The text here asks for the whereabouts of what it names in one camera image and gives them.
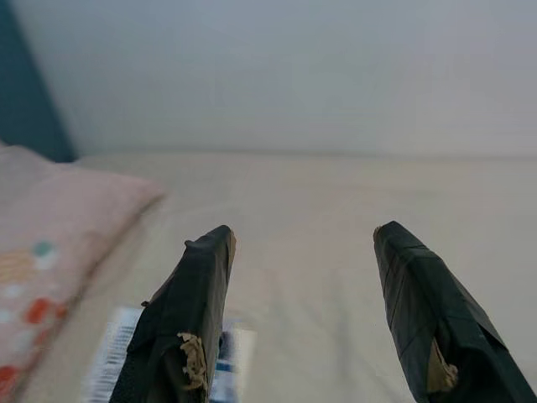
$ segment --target white bed sheet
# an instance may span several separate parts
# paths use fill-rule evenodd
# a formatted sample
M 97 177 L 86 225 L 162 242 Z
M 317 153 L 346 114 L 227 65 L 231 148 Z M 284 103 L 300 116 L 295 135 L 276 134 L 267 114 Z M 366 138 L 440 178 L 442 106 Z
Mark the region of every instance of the white bed sheet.
M 169 195 L 101 264 L 21 401 L 77 403 L 107 319 L 147 299 L 183 241 L 237 235 L 227 311 L 257 332 L 246 402 L 413 401 L 388 331 L 373 230 L 400 221 L 482 304 L 537 389 L 537 161 L 119 154 L 80 165 Z

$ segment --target pink pillow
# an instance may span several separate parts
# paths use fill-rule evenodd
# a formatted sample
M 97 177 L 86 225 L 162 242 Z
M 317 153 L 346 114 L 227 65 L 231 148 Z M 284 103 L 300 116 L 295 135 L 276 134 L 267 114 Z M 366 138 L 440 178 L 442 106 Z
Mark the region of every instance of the pink pillow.
M 150 181 L 53 164 L 19 147 L 0 149 L 4 191 L 14 198 L 0 203 L 2 403 L 36 362 L 91 269 L 162 195 Z

